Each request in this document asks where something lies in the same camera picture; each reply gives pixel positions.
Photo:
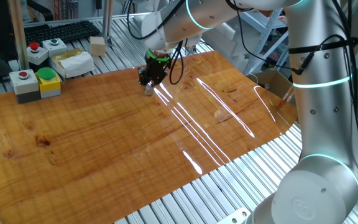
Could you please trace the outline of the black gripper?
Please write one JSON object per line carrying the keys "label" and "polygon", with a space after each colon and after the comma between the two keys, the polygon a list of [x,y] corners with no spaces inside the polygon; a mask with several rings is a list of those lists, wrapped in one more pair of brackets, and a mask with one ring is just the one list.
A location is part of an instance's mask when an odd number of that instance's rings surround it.
{"label": "black gripper", "polygon": [[157,59],[150,59],[146,62],[145,68],[138,69],[139,83],[146,86],[152,78],[152,86],[159,85],[167,76],[166,67],[169,61],[160,61]]}

